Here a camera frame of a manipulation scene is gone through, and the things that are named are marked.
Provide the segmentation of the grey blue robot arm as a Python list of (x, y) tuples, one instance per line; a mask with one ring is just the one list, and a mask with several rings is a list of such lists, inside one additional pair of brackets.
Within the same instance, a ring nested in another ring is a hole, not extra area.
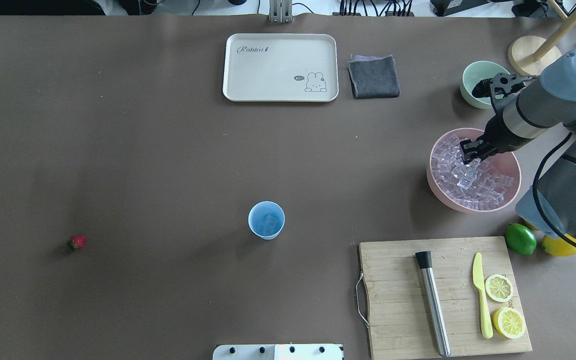
[(465, 164), (517, 151), (554, 126), (567, 130), (539, 163), (515, 212), (576, 248), (576, 48), (538, 76), (499, 73), (482, 80), (474, 93), (489, 95), (494, 116), (477, 139), (460, 143)]

